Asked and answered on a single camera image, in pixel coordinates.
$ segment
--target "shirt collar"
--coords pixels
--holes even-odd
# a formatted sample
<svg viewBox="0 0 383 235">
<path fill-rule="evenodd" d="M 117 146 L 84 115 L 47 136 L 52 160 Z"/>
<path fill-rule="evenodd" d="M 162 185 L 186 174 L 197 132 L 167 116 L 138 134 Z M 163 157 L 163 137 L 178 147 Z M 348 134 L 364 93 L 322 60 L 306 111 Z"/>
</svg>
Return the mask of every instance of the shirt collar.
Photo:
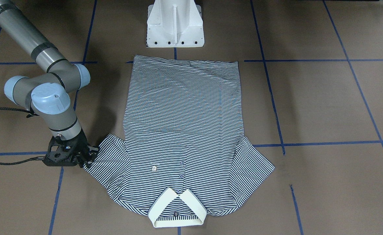
<svg viewBox="0 0 383 235">
<path fill-rule="evenodd" d="M 177 197 L 179 197 L 196 214 L 198 219 L 157 221 L 163 210 Z M 148 218 L 151 220 L 154 227 L 200 226 L 205 221 L 207 214 L 203 204 L 190 189 L 187 189 L 182 194 L 178 195 L 171 188 L 166 188 L 149 209 Z"/>
</svg>

